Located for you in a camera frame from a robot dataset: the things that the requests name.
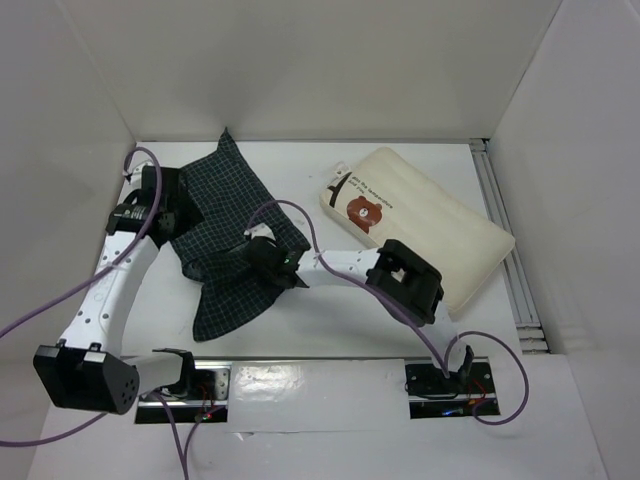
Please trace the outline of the dark plaid pillowcase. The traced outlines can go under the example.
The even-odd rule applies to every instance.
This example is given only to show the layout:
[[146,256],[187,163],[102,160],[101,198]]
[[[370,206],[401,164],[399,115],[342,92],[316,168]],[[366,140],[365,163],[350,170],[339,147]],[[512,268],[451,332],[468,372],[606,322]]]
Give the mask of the dark plaid pillowcase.
[[182,167],[180,176],[203,221],[171,245],[183,275],[201,284],[192,335],[205,342],[248,324],[284,292],[244,256],[246,227],[273,196],[227,130],[215,151]]

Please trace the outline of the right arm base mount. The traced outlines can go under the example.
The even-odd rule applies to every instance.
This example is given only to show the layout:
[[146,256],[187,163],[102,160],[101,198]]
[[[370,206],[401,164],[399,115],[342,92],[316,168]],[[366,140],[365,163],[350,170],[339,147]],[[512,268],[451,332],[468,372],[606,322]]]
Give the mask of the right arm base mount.
[[472,417],[474,409],[479,416],[501,414],[491,366],[485,357],[475,358],[467,370],[461,369],[449,378],[430,360],[408,360],[405,377],[412,420]]

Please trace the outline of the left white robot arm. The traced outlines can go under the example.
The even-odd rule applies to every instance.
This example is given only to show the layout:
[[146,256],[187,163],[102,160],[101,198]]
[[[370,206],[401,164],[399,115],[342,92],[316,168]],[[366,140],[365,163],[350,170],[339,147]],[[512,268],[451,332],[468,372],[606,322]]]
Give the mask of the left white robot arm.
[[51,402],[64,409],[123,415],[135,400],[164,389],[176,399],[196,390],[193,355],[174,348],[122,359],[125,325],[145,274],[161,247],[201,222],[176,168],[144,166],[136,189],[110,213],[98,268],[53,346],[38,347],[33,365]]

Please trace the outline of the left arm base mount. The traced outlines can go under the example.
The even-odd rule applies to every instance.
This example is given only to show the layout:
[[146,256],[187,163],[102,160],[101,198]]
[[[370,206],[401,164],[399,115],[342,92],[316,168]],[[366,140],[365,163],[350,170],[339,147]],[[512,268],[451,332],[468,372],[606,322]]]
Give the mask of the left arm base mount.
[[222,424],[229,415],[231,361],[195,358],[183,379],[157,387],[139,397],[135,423],[168,424],[169,417],[159,395],[166,402],[177,425]]

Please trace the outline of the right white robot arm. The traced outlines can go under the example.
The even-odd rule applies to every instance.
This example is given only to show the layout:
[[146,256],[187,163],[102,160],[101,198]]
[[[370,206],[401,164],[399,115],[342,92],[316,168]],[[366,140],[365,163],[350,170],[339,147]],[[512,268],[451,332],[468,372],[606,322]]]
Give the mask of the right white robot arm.
[[249,240],[249,265],[284,289],[358,287],[372,294],[392,318],[427,341],[436,379],[448,392],[471,379],[472,348],[460,340],[444,303],[441,273],[398,240],[358,251],[286,249],[266,236]]

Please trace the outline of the cream bear pillow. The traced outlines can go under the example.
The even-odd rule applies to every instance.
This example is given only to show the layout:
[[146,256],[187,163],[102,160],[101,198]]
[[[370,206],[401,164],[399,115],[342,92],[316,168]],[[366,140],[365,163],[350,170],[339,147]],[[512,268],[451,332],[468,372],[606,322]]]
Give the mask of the cream bear pillow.
[[388,147],[341,172],[320,193],[325,213],[369,248],[395,239],[442,275],[444,302],[462,309],[515,246]]

